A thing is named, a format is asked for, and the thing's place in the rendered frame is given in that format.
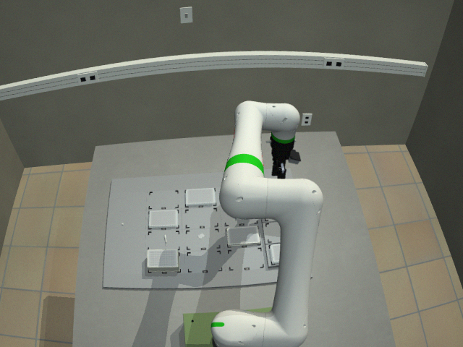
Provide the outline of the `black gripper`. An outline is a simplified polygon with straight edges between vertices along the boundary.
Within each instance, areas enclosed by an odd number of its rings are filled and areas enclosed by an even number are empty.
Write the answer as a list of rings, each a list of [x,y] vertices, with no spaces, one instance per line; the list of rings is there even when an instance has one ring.
[[[272,176],[277,176],[277,179],[285,179],[285,176],[286,176],[285,164],[286,164],[286,160],[290,157],[290,153],[291,151],[289,153],[278,153],[272,149],[272,152],[271,152],[273,156]]]

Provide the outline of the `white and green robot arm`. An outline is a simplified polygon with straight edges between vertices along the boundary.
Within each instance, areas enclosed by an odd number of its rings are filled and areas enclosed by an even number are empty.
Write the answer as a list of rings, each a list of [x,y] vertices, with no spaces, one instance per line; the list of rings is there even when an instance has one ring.
[[[262,130],[271,131],[266,143],[273,150],[291,151],[289,163],[301,161],[293,150],[300,123],[294,106],[245,101],[237,106],[234,120],[234,139],[219,201],[232,218],[278,222],[279,272],[272,310],[219,312],[211,323],[213,347],[299,347],[308,334],[310,279],[323,194],[308,179],[264,178]]]

